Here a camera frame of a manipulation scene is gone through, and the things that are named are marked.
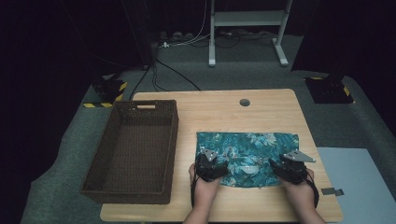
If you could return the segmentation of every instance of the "forearm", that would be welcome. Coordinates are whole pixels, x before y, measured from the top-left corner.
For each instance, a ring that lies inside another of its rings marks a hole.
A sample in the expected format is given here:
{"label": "forearm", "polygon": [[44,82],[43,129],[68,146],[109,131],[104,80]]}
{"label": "forearm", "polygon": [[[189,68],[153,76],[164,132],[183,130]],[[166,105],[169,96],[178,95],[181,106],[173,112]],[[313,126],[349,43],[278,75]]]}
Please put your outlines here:
{"label": "forearm", "polygon": [[325,224],[326,222],[315,209],[296,209],[301,224]]}
{"label": "forearm", "polygon": [[209,220],[210,207],[195,206],[184,219],[184,224],[207,224]]}

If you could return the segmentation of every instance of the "fabric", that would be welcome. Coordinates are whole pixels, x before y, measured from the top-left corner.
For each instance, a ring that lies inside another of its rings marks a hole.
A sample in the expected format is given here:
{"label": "fabric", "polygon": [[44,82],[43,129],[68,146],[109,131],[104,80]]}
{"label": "fabric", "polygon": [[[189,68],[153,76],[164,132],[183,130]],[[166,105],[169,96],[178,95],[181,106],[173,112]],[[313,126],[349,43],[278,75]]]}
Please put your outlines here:
{"label": "fabric", "polygon": [[279,154],[299,149],[293,133],[197,133],[196,156],[202,149],[218,152],[218,163],[228,163],[229,173],[221,185],[260,188],[279,185],[269,159],[280,162]]}

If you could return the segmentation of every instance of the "wicker basket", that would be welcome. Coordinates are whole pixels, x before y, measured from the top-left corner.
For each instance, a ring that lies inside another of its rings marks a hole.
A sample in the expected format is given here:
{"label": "wicker basket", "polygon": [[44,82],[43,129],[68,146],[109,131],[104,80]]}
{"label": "wicker basket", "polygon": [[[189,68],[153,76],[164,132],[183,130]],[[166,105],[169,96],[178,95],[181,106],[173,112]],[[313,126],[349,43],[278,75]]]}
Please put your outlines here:
{"label": "wicker basket", "polygon": [[98,203],[170,203],[177,103],[113,105],[81,193]]}

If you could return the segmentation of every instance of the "black curtain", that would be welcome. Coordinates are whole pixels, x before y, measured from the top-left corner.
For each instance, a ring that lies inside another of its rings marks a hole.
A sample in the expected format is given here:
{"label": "black curtain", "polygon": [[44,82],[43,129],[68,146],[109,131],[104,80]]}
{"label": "black curtain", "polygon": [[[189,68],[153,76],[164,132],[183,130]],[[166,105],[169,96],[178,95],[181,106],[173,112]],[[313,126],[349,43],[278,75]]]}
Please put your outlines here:
{"label": "black curtain", "polygon": [[93,79],[143,61],[121,1],[1,1],[0,8],[0,223],[20,223],[31,182],[55,161]]}
{"label": "black curtain", "polygon": [[354,78],[396,135],[392,6],[391,0],[320,0],[292,70]]}

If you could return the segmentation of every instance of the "light wood tabletop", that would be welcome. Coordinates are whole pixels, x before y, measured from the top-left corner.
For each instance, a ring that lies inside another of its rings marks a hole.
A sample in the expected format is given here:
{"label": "light wood tabletop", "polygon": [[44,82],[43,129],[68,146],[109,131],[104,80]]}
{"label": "light wood tabletop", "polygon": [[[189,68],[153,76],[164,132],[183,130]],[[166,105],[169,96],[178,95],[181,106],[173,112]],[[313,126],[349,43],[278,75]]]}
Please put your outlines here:
{"label": "light wood tabletop", "polygon": [[[191,210],[189,167],[194,162],[197,132],[297,133],[300,150],[316,159],[305,165],[315,171],[318,212],[327,222],[339,222],[342,211],[331,188],[304,114],[292,90],[141,92],[134,100],[177,101],[179,116],[171,202],[102,206],[104,221],[183,221]],[[240,105],[248,100],[249,106]],[[211,209],[212,222],[297,221],[282,186],[241,189],[220,186]]]}

